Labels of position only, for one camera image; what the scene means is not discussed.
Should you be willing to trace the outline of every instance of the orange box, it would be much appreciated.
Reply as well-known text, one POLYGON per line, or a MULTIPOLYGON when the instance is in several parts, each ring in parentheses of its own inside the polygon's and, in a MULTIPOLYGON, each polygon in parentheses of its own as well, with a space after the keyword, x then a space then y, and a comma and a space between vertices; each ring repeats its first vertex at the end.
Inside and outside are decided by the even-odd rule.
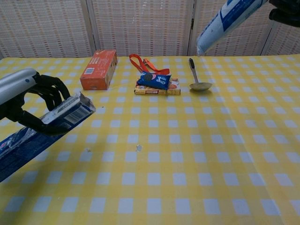
POLYGON ((117 65, 116 50, 97 50, 80 77, 84 90, 107 90, 117 65))

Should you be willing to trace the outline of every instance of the barcode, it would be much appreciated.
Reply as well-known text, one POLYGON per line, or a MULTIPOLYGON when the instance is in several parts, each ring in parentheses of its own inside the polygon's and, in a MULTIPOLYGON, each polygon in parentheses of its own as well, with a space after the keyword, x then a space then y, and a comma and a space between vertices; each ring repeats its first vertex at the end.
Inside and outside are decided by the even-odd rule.
POLYGON ((67 121, 70 123, 76 124, 80 120, 82 120, 84 117, 89 115, 89 111, 86 110, 84 107, 80 106, 78 109, 76 109, 74 112, 70 113, 68 116, 65 117, 67 121))
POLYGON ((84 74, 92 74, 94 72, 94 68, 86 68, 84 74))

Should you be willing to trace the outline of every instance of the blue and white package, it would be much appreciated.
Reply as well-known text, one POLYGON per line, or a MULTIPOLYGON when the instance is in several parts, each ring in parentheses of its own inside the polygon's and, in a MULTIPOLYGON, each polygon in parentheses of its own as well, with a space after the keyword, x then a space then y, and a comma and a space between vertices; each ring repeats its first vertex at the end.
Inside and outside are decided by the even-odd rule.
MULTIPOLYGON (((78 93, 63 101, 41 117, 45 124, 63 126, 69 131, 95 112, 95 107, 78 93)), ((47 136, 28 127, 15 132, 0 142, 0 182, 44 151, 63 135, 47 136)))
POLYGON ((228 0, 197 38, 197 54, 203 55, 266 2, 267 0, 228 0))

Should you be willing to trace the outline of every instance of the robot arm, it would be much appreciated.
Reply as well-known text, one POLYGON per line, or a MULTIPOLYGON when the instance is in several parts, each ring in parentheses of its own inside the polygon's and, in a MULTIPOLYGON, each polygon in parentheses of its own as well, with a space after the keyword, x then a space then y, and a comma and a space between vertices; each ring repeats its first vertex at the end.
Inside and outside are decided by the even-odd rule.
POLYGON ((23 69, 0 79, 0 120, 6 117, 46 135, 65 134, 66 128, 44 124, 22 109, 26 93, 38 94, 45 100, 49 111, 61 104, 60 94, 64 99, 70 97, 67 87, 59 78, 40 75, 34 69, 23 69))

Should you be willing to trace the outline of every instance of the small box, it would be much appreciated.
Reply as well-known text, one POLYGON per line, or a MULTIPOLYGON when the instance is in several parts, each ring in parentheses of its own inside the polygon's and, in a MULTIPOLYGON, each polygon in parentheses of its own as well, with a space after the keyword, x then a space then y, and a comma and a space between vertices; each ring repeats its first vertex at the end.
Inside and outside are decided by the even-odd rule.
POLYGON ((168 90, 151 88, 143 85, 135 85, 136 95, 180 95, 180 85, 178 78, 171 78, 168 90))
POLYGON ((97 50, 80 77, 84 90, 107 90, 117 65, 116 50, 97 50))
MULTIPOLYGON (((75 128, 95 112, 95 107, 83 94, 63 101, 41 117, 45 124, 75 128)), ((47 136, 24 127, 0 142, 0 182, 20 169, 63 135, 47 136)))

